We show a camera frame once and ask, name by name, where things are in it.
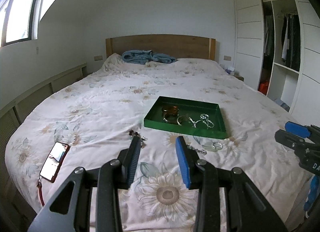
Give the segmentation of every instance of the folded towel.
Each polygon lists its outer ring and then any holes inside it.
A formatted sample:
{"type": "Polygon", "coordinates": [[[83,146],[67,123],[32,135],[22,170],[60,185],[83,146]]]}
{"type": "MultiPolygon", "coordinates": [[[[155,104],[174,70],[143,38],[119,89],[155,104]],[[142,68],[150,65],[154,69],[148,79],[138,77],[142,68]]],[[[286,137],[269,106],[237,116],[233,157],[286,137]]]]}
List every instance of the folded towel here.
{"type": "Polygon", "coordinates": [[[122,60],[135,64],[145,64],[152,60],[166,64],[177,61],[174,57],[163,53],[153,53],[152,50],[128,50],[122,54],[122,60]]]}

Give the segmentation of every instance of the metal bolt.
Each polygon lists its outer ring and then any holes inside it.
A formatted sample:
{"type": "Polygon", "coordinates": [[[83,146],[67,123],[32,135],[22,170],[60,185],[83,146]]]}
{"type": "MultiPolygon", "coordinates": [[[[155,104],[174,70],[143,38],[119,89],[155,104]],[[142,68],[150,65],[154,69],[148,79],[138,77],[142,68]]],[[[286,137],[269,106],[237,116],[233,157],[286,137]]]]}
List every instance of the metal bolt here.
{"type": "Polygon", "coordinates": [[[200,165],[200,166],[204,166],[204,165],[206,165],[206,163],[207,163],[207,161],[204,160],[204,159],[197,160],[197,164],[200,165]]]}
{"type": "Polygon", "coordinates": [[[242,173],[242,170],[241,170],[241,168],[239,168],[239,167],[234,167],[234,168],[232,169],[232,171],[233,171],[234,174],[241,174],[241,173],[242,173]]]}
{"type": "Polygon", "coordinates": [[[110,165],[111,166],[119,166],[120,165],[120,161],[118,159],[113,159],[110,161],[110,165]]]}
{"type": "Polygon", "coordinates": [[[77,167],[77,168],[75,169],[75,174],[81,174],[81,173],[83,173],[83,171],[84,171],[84,168],[82,168],[82,167],[77,167]]]}

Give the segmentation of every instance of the headboard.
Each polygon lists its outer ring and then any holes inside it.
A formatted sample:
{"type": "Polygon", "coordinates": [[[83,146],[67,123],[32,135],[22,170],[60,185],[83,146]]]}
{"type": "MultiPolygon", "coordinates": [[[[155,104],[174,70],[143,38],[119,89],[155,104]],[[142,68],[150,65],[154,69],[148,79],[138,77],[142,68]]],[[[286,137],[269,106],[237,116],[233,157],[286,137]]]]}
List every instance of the headboard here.
{"type": "Polygon", "coordinates": [[[175,58],[214,60],[216,40],[174,34],[145,34],[106,39],[107,57],[113,53],[122,55],[132,49],[153,50],[175,58]]]}

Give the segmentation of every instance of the light switch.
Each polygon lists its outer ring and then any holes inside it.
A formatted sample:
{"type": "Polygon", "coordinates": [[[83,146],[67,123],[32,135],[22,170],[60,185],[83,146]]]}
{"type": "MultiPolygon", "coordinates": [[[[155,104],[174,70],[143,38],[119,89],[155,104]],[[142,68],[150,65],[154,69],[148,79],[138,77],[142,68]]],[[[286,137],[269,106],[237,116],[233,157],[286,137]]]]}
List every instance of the light switch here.
{"type": "Polygon", "coordinates": [[[97,61],[97,60],[102,60],[102,55],[94,56],[94,60],[95,60],[95,61],[97,61]]]}

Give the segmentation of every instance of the bed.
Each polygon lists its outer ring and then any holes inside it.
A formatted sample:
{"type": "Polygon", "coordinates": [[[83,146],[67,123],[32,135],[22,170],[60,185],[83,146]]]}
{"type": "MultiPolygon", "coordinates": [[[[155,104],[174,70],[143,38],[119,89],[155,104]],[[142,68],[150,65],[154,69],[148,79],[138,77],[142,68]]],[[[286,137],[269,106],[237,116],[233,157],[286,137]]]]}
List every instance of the bed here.
{"type": "MultiPolygon", "coordinates": [[[[229,138],[183,135],[184,139],[197,149],[203,149],[208,142],[221,142],[222,150],[199,157],[218,168],[241,167],[286,221],[310,178],[299,167],[293,151],[274,140],[278,129],[295,120],[266,96],[225,73],[214,61],[214,39],[126,36],[106,39],[106,52],[108,58],[100,70],[48,97],[7,144],[5,163],[9,174],[36,212],[41,209],[36,183],[54,142],[68,143],[71,149],[56,181],[43,180],[44,202],[74,168],[90,170],[116,158],[120,150],[129,147],[128,131],[133,129],[147,140],[134,183],[128,191],[119,190],[124,231],[192,231],[197,191],[188,191],[182,183],[174,147],[179,134],[143,126],[143,118],[156,99],[167,96],[220,105],[229,138]],[[119,55],[127,49],[153,49],[180,59],[168,65],[128,64],[119,55]]],[[[222,231],[226,231],[224,211],[222,207],[222,231]]]]}

